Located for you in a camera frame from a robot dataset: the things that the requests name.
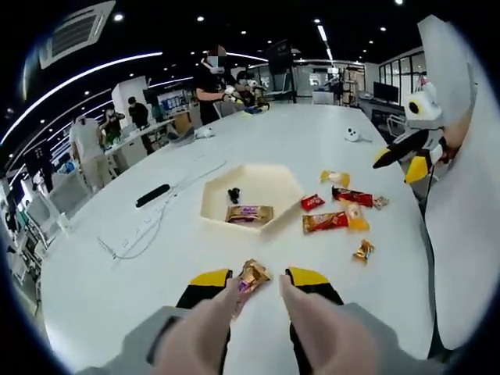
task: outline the wrapped candy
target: wrapped candy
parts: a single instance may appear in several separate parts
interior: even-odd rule
[[[349,173],[324,170],[323,172],[321,172],[320,181],[330,181],[336,185],[342,186],[343,188],[348,188],[349,182],[351,182],[351,176],[349,176]]]
[[[302,216],[302,229],[306,234],[342,227],[353,230],[369,230],[370,225],[363,217],[359,205],[351,202],[346,202],[345,210],[341,212]]]
[[[300,201],[300,205],[305,211],[310,211],[324,204],[325,201],[321,199],[318,194],[311,195],[310,197],[304,198]]]
[[[274,216],[273,207],[268,205],[234,205],[227,208],[227,223],[255,223],[265,224]]]
[[[361,246],[359,246],[358,251],[352,254],[352,256],[354,259],[361,260],[364,263],[368,263],[368,258],[374,251],[375,246],[370,244],[367,240],[362,240]]]
[[[261,285],[271,280],[271,274],[266,267],[257,262],[255,259],[249,259],[243,265],[243,270],[238,275],[238,279],[240,280],[238,285],[240,289],[240,296],[236,303],[233,319],[240,315],[243,306],[253,292]]]
[[[331,194],[338,201],[350,201],[365,207],[375,207],[381,209],[389,204],[389,200],[384,197],[374,198],[373,195],[332,186]]]

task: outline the computer monitor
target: computer monitor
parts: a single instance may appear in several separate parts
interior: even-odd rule
[[[399,89],[390,84],[381,84],[380,82],[373,82],[373,96],[386,100],[388,102],[399,102]]]

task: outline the candy bar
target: candy bar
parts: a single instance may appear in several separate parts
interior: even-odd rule
[[[320,181],[321,182],[330,181],[336,185],[342,186],[343,188],[348,188],[349,182],[351,182],[351,176],[349,176],[349,173],[332,172],[331,170],[324,170],[323,172],[321,172]]]
[[[345,205],[345,210],[342,212],[302,216],[302,229],[304,233],[342,227],[356,230],[369,230],[370,225],[363,217],[359,205],[355,203]]]
[[[310,197],[304,198],[300,201],[300,205],[305,211],[310,211],[324,204],[325,201],[321,199],[318,194],[311,195]]]
[[[240,315],[243,306],[248,301],[252,293],[261,285],[271,280],[271,274],[266,267],[257,262],[255,259],[250,259],[243,265],[243,270],[239,274],[238,279],[240,280],[238,285],[240,289],[240,296],[236,303],[233,319]]]
[[[361,260],[364,263],[367,263],[368,258],[371,256],[374,250],[375,246],[370,244],[367,240],[362,240],[361,246],[359,246],[358,251],[352,254],[352,256],[354,257],[354,259]]]
[[[368,193],[342,189],[335,186],[332,186],[331,194],[333,195],[334,199],[338,201],[350,201],[358,203],[359,205],[364,205],[365,207],[375,207],[376,209],[381,209],[382,207],[389,204],[389,200],[384,197],[374,198],[373,195]]]
[[[268,205],[234,205],[227,208],[226,222],[262,224],[273,218],[273,207]]]

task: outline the black remote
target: black remote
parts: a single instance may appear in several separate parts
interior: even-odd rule
[[[170,185],[168,184],[163,184],[162,186],[158,186],[155,190],[152,190],[146,195],[140,197],[137,200],[137,202],[135,202],[135,207],[138,209],[141,208],[146,203],[149,203],[153,199],[158,198],[161,194],[167,193],[168,190],[170,190]]]

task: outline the orange candy wrapper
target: orange candy wrapper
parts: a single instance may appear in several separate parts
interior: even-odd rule
[[[240,297],[236,303],[233,319],[236,319],[240,315],[243,306],[252,296],[254,291],[267,281],[271,280],[271,274],[266,267],[257,262],[255,259],[249,259],[243,265],[243,270],[238,275],[238,278],[240,279],[240,283],[238,285],[238,288],[240,289]]]
[[[317,232],[347,227],[353,230],[369,230],[370,225],[365,220],[359,205],[351,202],[342,202],[344,211],[323,213],[319,215],[303,215],[302,229],[304,233]]]
[[[368,263],[368,258],[372,255],[372,252],[375,251],[375,246],[370,244],[367,240],[361,241],[361,246],[357,252],[352,254],[352,257],[357,260],[361,260],[364,263]]]
[[[349,187],[349,183],[351,182],[351,176],[349,175],[349,173],[324,170],[323,172],[321,172],[320,181],[330,181],[337,186],[342,186],[344,189],[347,189]]]

